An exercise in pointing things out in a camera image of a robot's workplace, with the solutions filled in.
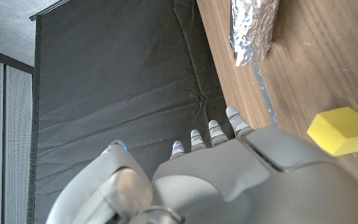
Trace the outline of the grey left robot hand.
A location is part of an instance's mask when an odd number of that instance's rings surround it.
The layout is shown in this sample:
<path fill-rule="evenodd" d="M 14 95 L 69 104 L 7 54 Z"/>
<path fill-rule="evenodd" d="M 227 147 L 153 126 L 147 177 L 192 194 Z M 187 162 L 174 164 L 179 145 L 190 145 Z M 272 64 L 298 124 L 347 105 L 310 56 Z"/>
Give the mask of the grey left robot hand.
<path fill-rule="evenodd" d="M 209 122 L 148 178 L 120 141 L 63 189 L 48 223 L 358 223 L 358 181 L 318 147 L 282 129 L 251 128 L 226 109 L 235 138 Z"/>

